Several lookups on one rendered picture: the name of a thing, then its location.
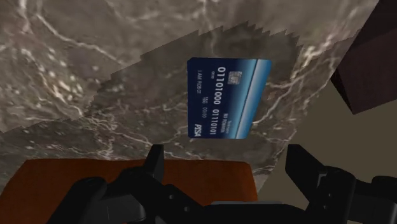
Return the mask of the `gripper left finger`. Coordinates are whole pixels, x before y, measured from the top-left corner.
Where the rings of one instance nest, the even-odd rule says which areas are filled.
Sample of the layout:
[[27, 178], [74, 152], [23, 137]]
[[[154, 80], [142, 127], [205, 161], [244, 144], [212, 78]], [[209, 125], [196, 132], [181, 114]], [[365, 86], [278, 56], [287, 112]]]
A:
[[75, 182], [46, 224], [204, 224], [205, 209], [174, 185], [162, 184], [164, 147], [154, 144], [142, 166]]

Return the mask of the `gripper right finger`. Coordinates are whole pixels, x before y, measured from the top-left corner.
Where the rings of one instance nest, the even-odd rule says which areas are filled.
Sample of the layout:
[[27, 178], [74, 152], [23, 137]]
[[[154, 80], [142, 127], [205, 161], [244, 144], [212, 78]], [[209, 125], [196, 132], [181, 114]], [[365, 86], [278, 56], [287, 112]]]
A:
[[310, 224], [397, 224], [397, 177], [367, 183], [341, 168], [322, 164], [299, 144], [290, 144], [285, 171], [309, 205]]

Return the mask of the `orange flat board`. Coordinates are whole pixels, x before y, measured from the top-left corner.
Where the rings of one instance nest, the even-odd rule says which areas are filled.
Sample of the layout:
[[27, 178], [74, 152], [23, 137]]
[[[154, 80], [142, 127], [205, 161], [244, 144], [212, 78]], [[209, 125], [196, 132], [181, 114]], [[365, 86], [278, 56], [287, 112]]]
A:
[[[0, 224], [45, 224], [79, 179], [99, 176], [113, 181], [142, 160], [27, 160], [0, 194]], [[166, 160], [164, 184], [173, 184], [203, 206], [214, 201], [256, 201], [251, 166], [220, 160]]]

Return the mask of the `blue bank card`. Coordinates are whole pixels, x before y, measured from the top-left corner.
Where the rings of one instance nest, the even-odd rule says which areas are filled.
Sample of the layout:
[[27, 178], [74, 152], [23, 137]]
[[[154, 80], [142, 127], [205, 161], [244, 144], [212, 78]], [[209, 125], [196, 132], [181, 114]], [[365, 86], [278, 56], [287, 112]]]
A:
[[271, 67], [267, 59], [188, 60], [188, 136], [246, 138]]

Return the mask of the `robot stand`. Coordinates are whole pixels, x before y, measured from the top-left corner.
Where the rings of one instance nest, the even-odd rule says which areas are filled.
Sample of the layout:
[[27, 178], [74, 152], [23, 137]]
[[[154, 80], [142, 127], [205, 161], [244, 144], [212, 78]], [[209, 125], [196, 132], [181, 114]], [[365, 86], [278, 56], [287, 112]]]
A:
[[331, 82], [353, 114], [397, 100], [397, 0], [379, 0]]

